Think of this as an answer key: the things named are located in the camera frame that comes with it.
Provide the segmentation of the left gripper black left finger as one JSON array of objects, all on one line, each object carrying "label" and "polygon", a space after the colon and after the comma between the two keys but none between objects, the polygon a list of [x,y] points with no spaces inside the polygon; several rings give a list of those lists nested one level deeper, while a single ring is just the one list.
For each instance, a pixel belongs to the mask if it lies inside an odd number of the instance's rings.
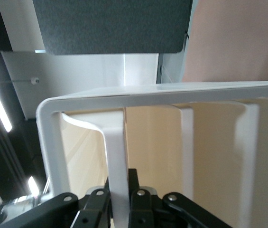
[{"label": "left gripper black left finger", "polygon": [[91,187],[78,200],[78,212],[72,222],[73,228],[110,228],[111,194],[109,181],[103,186]]}]

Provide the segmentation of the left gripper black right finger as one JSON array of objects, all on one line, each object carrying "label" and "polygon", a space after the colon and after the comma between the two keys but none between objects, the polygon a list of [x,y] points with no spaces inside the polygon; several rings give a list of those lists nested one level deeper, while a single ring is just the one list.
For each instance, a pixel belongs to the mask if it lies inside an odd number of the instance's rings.
[{"label": "left gripper black right finger", "polygon": [[149,186],[140,186],[136,169],[129,169],[130,213],[129,228],[154,228],[152,196],[157,191]]}]

